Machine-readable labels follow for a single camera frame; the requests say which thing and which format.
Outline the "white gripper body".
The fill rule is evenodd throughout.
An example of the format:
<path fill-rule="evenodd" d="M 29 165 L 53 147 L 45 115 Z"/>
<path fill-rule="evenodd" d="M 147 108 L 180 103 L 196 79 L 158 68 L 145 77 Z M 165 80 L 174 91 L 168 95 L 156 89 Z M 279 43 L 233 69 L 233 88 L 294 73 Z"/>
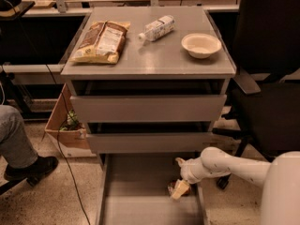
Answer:
<path fill-rule="evenodd" d="M 190 184 L 196 184 L 203 179 L 202 168 L 203 165 L 198 159 L 191 158 L 185 160 L 184 165 L 180 167 L 180 175 Z"/>

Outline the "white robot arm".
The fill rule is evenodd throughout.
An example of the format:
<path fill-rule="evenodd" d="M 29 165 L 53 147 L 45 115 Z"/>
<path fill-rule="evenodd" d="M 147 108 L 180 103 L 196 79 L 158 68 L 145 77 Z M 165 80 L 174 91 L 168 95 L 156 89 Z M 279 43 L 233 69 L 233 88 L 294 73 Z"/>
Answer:
<path fill-rule="evenodd" d="M 300 152 L 287 152 L 265 162 L 207 147 L 197 158 L 175 160 L 181 179 L 175 182 L 173 199 L 178 200 L 204 178 L 234 174 L 262 188 L 260 225 L 300 225 Z"/>

